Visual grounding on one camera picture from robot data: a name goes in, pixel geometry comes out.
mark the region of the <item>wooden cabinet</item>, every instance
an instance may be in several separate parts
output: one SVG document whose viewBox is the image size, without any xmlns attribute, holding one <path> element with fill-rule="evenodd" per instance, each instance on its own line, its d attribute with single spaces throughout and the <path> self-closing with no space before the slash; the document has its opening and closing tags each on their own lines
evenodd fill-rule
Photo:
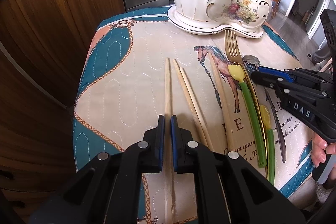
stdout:
<svg viewBox="0 0 336 224">
<path fill-rule="evenodd" d="M 1 51 L 0 68 L 0 188 L 26 221 L 75 174 L 72 119 Z"/>
<path fill-rule="evenodd" d="M 29 193 L 10 190 L 2 190 L 2 192 L 5 198 L 12 204 L 14 211 L 26 223 L 29 222 L 31 213 L 38 209 L 41 203 L 52 194 L 49 192 Z"/>
<path fill-rule="evenodd" d="M 35 82 L 72 106 L 98 24 L 124 11 L 123 0 L 0 0 L 0 41 Z"/>
</svg>

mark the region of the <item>tablecloth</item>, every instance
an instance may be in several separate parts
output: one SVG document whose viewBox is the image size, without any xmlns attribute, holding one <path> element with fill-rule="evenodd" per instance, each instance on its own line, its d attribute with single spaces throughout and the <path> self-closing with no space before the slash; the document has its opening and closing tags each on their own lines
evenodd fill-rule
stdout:
<svg viewBox="0 0 336 224">
<path fill-rule="evenodd" d="M 214 149 L 224 153 L 227 144 L 221 108 L 212 84 L 208 54 L 227 64 L 224 34 L 193 35 L 168 21 L 168 8 L 148 8 L 104 20 L 92 40 L 80 80 L 74 111 L 73 147 L 79 170 L 102 151 L 115 154 L 142 140 L 146 130 L 164 114 L 164 60 L 176 59 L 186 71 L 204 115 Z M 301 67 L 286 43 L 268 26 L 259 39 L 238 37 L 243 55 L 254 55 L 264 66 L 284 70 Z M 191 112 L 171 64 L 172 109 L 179 127 L 199 140 Z M 236 82 L 222 74 L 222 83 L 235 125 L 236 151 L 257 168 L 251 125 Z M 262 87 L 255 86 L 260 104 L 269 107 Z M 285 135 L 287 160 L 281 161 L 275 122 L 275 187 L 289 197 L 310 175 L 311 132 L 297 118 L 281 109 L 273 90 L 280 124 Z M 239 112 L 234 113 L 239 104 Z M 164 223 L 165 174 L 144 174 L 140 190 L 139 223 Z M 174 174 L 174 222 L 197 223 L 192 174 Z"/>
</svg>

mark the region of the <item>flower painting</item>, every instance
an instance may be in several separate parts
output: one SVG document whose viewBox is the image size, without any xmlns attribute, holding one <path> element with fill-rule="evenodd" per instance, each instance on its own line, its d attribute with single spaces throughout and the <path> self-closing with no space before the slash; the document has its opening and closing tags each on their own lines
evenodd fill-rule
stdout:
<svg viewBox="0 0 336 224">
<path fill-rule="evenodd" d="M 237 2 L 231 0 L 230 5 L 223 5 L 224 10 L 221 15 L 232 20 L 239 20 L 245 24 L 256 22 L 259 17 L 257 10 L 249 7 L 251 3 L 250 0 L 243 0 L 242 2 L 240 0 L 237 0 Z"/>
</svg>

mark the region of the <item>wooden chopstick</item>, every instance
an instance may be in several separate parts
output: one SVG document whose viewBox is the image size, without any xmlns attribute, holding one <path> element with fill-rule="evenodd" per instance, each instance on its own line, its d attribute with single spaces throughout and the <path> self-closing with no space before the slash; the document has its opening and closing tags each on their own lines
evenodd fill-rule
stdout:
<svg viewBox="0 0 336 224">
<path fill-rule="evenodd" d="M 219 94 L 219 99 L 220 99 L 220 104 L 222 106 L 222 113 L 223 113 L 223 118 L 224 118 L 224 123 L 225 123 L 225 131 L 226 131 L 226 139 L 227 139 L 227 146 L 229 151 L 234 151 L 235 146 L 234 146 L 234 137 L 232 133 L 232 125 L 231 125 L 231 119 L 230 119 L 230 114 L 229 114 L 229 109 L 227 107 L 227 99 L 224 93 L 221 77 L 219 76 L 219 72 L 217 69 L 217 66 L 215 64 L 215 61 L 212 57 L 211 54 L 208 55 L 210 58 L 210 63 L 213 71 L 213 75 L 215 77 L 216 81 L 216 86 Z"/>
<path fill-rule="evenodd" d="M 165 60 L 165 154 L 164 154 L 164 172 L 165 172 L 165 223 L 173 224 L 173 188 L 172 188 L 172 148 L 170 136 L 171 119 L 171 81 L 169 58 Z"/>
<path fill-rule="evenodd" d="M 204 136 L 204 132 L 203 132 L 200 120 L 199 120 L 199 118 L 197 116 L 197 113 L 196 113 L 196 109 L 194 107 L 193 101 L 191 100 L 188 88 L 187 88 L 187 86 L 186 86 L 186 84 L 184 82 L 182 73 L 180 71 L 180 67 L 178 66 L 178 64 L 177 64 L 177 62 L 176 62 L 175 59 L 173 59 L 173 63 L 174 63 L 175 71 L 177 73 L 177 78 L 178 78 L 178 80 L 179 80 L 179 82 L 181 84 L 181 87 L 183 89 L 183 93 L 184 93 L 185 99 L 187 100 L 189 109 L 190 109 L 191 114 L 193 116 L 193 120 L 194 120 L 194 123 L 195 123 L 195 127 L 196 127 L 196 130 L 197 130 L 199 139 L 201 140 L 202 144 L 208 146 L 208 143 L 207 143 L 207 140 L 206 140 L 206 138 Z"/>
<path fill-rule="evenodd" d="M 200 107 L 198 106 L 198 103 L 197 103 L 197 100 L 196 100 L 196 97 L 194 95 L 194 92 L 191 88 L 191 85 L 189 83 L 189 80 L 187 78 L 187 75 L 185 74 L 184 72 L 184 69 L 183 68 L 180 68 L 180 71 L 181 71 L 181 74 L 183 76 L 183 80 L 187 86 L 187 89 L 188 89 L 188 92 L 189 92 L 189 95 L 191 97 L 191 100 L 193 102 L 193 105 L 195 107 L 195 110 L 196 110 L 196 114 L 197 114 L 197 117 L 199 119 L 199 122 L 201 123 L 201 127 L 203 129 L 203 134 L 205 136 L 205 139 L 207 141 L 207 144 L 208 144 L 208 148 L 211 150 L 211 151 L 214 151 L 214 148 L 213 148 L 213 145 L 212 145 L 212 142 L 211 142 L 211 139 L 210 139 L 210 135 L 209 135 L 209 132 L 208 132 L 208 129 L 205 125 L 205 121 L 203 119 L 203 115 L 202 115 L 202 112 L 200 110 Z"/>
</svg>

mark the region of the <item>finger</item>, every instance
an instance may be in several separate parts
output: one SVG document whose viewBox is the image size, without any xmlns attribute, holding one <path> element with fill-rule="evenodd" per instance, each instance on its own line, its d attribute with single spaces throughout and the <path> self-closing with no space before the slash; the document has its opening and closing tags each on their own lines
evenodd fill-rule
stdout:
<svg viewBox="0 0 336 224">
<path fill-rule="evenodd" d="M 326 161 L 326 154 L 324 150 L 318 147 L 315 143 L 313 143 L 311 154 L 315 156 L 319 162 L 324 163 Z"/>
<path fill-rule="evenodd" d="M 315 168 L 319 167 L 320 161 L 313 154 L 311 155 L 311 161 L 313 162 Z"/>
<path fill-rule="evenodd" d="M 329 144 L 325 149 L 327 154 L 336 154 L 336 143 Z"/>
<path fill-rule="evenodd" d="M 313 134 L 312 140 L 314 144 L 316 144 L 318 147 L 322 149 L 325 149 L 328 146 L 328 143 L 316 133 Z"/>
</svg>

